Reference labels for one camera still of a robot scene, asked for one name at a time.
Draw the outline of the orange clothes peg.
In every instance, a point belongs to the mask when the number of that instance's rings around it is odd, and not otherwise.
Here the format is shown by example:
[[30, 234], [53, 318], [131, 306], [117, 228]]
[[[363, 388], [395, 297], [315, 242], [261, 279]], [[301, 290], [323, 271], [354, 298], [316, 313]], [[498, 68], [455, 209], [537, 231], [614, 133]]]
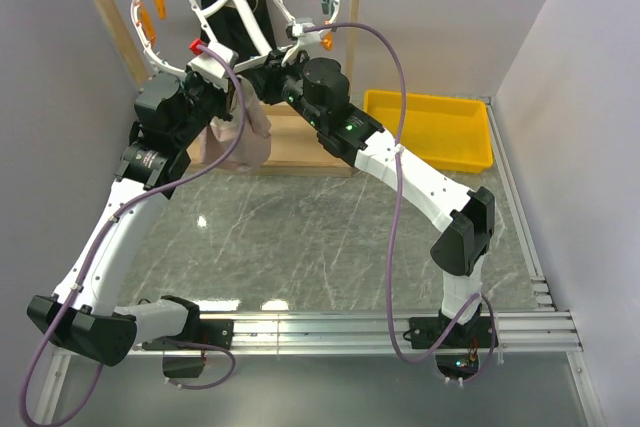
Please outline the orange clothes peg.
[[142, 28], [146, 41], [151, 45], [155, 45], [156, 33], [153, 23], [147, 9], [140, 4], [138, 6], [138, 25]]
[[333, 48], [333, 33], [332, 32], [328, 32], [322, 38], [321, 45], [327, 51], [331, 51], [332, 50], [332, 48]]
[[157, 12], [157, 17], [160, 20], [165, 20], [167, 18], [167, 8], [165, 0], [153, 0], [154, 6]]

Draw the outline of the black hanging underwear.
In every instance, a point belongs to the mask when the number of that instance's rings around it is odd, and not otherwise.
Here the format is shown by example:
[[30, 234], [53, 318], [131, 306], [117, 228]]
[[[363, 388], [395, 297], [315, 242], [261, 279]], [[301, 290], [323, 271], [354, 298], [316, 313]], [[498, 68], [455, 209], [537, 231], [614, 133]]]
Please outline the black hanging underwear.
[[[265, 39], [271, 47], [275, 47], [276, 41], [266, 0], [247, 0], [247, 3]], [[247, 61], [259, 55], [237, 9], [231, 1], [209, 17], [208, 24], [218, 42], [238, 54], [239, 62]]]

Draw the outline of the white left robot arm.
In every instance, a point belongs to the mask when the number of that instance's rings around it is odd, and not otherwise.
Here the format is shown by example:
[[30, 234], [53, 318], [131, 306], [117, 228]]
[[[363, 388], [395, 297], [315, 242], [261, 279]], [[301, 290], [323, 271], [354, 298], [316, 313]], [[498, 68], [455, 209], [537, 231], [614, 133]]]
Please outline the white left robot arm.
[[165, 295], [121, 307], [118, 295], [134, 257], [191, 163], [188, 147], [211, 120], [230, 119], [224, 89], [190, 71], [158, 73], [134, 102], [136, 119], [107, 204], [80, 257], [49, 296], [36, 295], [27, 315], [47, 340], [105, 366], [141, 343], [167, 337], [189, 349], [202, 335], [199, 307]]

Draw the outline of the yellow plastic tray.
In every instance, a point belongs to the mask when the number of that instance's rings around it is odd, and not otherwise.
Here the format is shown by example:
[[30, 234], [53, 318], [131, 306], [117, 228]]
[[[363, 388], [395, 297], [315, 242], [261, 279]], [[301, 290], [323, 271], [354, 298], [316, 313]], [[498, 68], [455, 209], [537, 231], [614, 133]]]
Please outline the yellow plastic tray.
[[480, 100], [409, 93], [401, 144], [438, 170], [477, 174], [494, 163]]

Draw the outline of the pink and cream underwear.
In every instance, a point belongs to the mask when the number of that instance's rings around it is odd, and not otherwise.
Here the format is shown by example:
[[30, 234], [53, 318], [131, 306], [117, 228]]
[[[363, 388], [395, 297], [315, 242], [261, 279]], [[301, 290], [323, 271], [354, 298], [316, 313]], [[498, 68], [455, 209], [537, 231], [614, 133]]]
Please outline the pink and cream underwear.
[[213, 163], [233, 143], [240, 140], [233, 152], [224, 160], [220, 168], [227, 171], [249, 172], [260, 168], [271, 155], [271, 123], [260, 105], [251, 83], [239, 77], [247, 108], [244, 127], [240, 128], [240, 101], [233, 94], [231, 121], [214, 118], [197, 138], [199, 154], [197, 162], [203, 165]]

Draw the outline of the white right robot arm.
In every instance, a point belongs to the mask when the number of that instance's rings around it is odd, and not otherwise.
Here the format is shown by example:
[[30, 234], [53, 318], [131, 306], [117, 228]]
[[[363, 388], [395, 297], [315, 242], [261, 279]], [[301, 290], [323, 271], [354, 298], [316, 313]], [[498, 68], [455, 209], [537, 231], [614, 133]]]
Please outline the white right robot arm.
[[481, 316], [480, 271], [494, 233], [493, 193], [446, 177], [355, 107], [349, 80], [335, 60], [300, 52], [285, 63], [271, 53], [243, 75], [261, 101], [287, 103], [315, 130], [329, 154], [392, 188], [399, 202], [411, 203], [439, 231], [430, 255], [443, 272], [440, 331], [448, 344], [465, 345]]

